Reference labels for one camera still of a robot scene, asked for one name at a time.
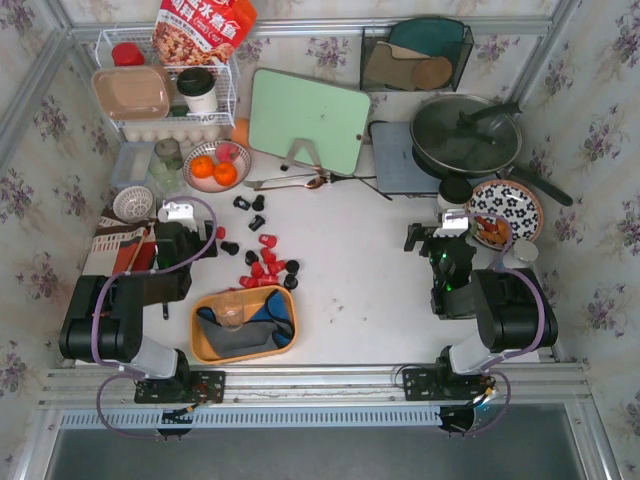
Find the clear glass cup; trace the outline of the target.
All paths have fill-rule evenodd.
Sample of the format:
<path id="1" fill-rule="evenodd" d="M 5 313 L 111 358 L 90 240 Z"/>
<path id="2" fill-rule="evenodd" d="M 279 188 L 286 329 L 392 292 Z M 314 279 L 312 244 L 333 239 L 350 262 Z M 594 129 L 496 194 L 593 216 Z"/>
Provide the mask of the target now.
<path id="1" fill-rule="evenodd" d="M 244 297 L 237 291 L 217 294 L 211 303 L 217 322 L 230 331 L 239 330 L 245 324 Z"/>

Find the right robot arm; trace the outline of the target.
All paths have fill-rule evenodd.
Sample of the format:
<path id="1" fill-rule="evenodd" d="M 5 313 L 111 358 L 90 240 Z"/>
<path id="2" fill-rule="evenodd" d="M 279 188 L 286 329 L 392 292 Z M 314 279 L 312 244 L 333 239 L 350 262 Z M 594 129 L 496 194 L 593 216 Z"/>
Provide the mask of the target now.
<path id="1" fill-rule="evenodd" d="M 474 320 L 476 332 L 444 347 L 430 365 L 401 368 L 405 399 L 462 401 L 476 407 L 494 393 L 496 380 L 489 370 L 553 346 L 557 320 L 531 269 L 475 269 L 477 249 L 464 234 L 443 236 L 437 227 L 414 223 L 404 250 L 412 251 L 417 243 L 433 273 L 432 312 L 441 320 Z"/>

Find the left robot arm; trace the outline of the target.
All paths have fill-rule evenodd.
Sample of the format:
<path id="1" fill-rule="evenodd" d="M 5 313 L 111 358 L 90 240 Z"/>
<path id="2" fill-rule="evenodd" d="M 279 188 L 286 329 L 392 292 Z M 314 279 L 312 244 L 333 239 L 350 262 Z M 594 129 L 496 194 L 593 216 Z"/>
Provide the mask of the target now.
<path id="1" fill-rule="evenodd" d="M 183 351 L 143 329 L 145 307 L 186 298 L 191 264 L 216 256 L 217 232 L 211 221 L 202 231 L 177 222 L 100 228 L 59 335 L 62 356 L 132 376 L 137 404 L 221 402 L 224 374 L 192 370 Z"/>

